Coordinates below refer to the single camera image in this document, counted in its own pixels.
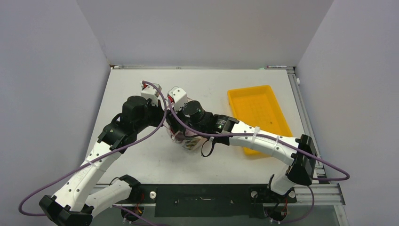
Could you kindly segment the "clear zip top bag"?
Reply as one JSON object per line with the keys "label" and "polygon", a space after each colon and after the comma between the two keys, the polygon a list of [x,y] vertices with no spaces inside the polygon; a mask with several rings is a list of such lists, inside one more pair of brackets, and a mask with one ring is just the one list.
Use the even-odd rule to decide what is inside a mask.
{"label": "clear zip top bag", "polygon": [[164,126],[172,142],[180,145],[187,152],[195,151],[205,142],[205,138],[187,130],[174,119],[166,118]]}

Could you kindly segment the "yellow plastic tray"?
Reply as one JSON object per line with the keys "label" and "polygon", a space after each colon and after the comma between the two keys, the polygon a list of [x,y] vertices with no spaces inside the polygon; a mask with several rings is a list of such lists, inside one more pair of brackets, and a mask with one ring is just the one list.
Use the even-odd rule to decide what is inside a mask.
{"label": "yellow plastic tray", "polygon": [[271,86],[231,89],[227,97],[236,119],[273,134],[292,136]]}

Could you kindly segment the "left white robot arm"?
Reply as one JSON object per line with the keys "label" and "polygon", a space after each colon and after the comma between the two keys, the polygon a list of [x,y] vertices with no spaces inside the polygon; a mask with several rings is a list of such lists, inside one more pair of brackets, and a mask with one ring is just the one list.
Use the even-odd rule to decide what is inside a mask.
{"label": "left white robot arm", "polygon": [[93,218],[113,204],[126,200],[136,202],[140,197],[140,183],[124,175],[114,184],[92,193],[99,179],[122,156],[127,145],[137,141],[137,135],[149,126],[160,125],[164,116],[157,98],[131,96],[122,112],[103,128],[82,169],[53,195],[45,195],[39,206],[58,226],[88,226]]}

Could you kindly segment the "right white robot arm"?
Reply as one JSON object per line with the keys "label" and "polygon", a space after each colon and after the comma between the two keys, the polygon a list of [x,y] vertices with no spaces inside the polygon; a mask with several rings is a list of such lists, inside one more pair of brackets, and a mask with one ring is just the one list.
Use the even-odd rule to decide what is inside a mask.
{"label": "right white robot arm", "polygon": [[277,202],[290,193],[293,186],[313,183],[317,154],[311,137],[272,134],[233,117],[206,112],[198,101],[181,102],[179,110],[174,109],[171,100],[168,106],[169,124],[176,124],[182,132],[204,137],[212,145],[251,148],[281,161],[284,164],[282,171],[271,175],[266,188],[269,200]]}

